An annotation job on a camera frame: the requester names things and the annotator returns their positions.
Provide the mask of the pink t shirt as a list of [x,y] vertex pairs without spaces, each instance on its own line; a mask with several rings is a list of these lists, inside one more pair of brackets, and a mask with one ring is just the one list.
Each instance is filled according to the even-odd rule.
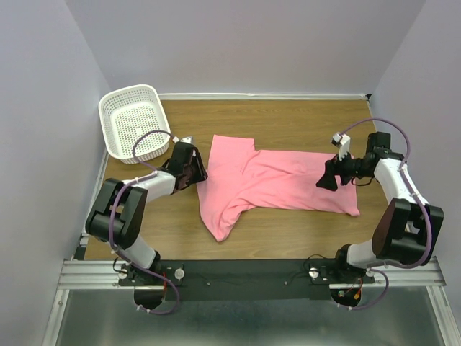
[[257,150],[252,138],[215,135],[207,179],[197,184],[200,216],[217,242],[253,208],[319,210],[359,216],[355,186],[317,187],[332,154]]

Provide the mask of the white perforated plastic basket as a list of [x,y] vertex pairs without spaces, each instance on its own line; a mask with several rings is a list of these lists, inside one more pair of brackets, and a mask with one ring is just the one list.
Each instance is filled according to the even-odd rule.
[[107,152],[122,163],[155,159],[169,148],[169,122],[152,86],[110,92],[100,99],[98,111]]

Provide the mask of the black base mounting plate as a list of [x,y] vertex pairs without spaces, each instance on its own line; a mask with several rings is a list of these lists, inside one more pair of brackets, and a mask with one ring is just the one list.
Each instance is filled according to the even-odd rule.
[[155,276],[132,265],[115,269],[119,285],[134,289],[136,304],[157,309],[163,302],[327,300],[357,306],[364,270],[344,269],[336,260],[164,260]]

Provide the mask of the aluminium extrusion rail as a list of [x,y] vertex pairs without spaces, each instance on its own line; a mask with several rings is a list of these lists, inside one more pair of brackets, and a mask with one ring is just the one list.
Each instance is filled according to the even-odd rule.
[[63,263],[45,345],[458,345],[433,259],[414,270],[380,267],[357,306],[332,300],[165,302],[138,311],[110,261]]

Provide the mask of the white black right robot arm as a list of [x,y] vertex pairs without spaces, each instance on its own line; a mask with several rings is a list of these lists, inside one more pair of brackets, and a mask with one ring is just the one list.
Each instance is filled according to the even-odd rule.
[[336,133],[332,144],[339,152],[325,163],[325,172],[317,187],[337,191],[359,178],[376,179],[388,206],[369,241],[346,244],[336,253],[331,265],[333,277],[350,281],[357,271],[381,265],[413,269],[426,265],[442,227],[444,212],[431,205],[413,183],[404,155],[390,148],[388,133],[371,133],[362,158],[349,152],[350,137]]

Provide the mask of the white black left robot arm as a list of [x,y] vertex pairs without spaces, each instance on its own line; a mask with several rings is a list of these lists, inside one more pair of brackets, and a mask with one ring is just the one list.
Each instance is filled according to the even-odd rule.
[[155,283],[161,256],[143,240],[140,228],[146,205],[207,179],[198,148],[185,139],[153,173],[132,180],[106,179],[86,220],[85,230],[135,267],[145,285]]

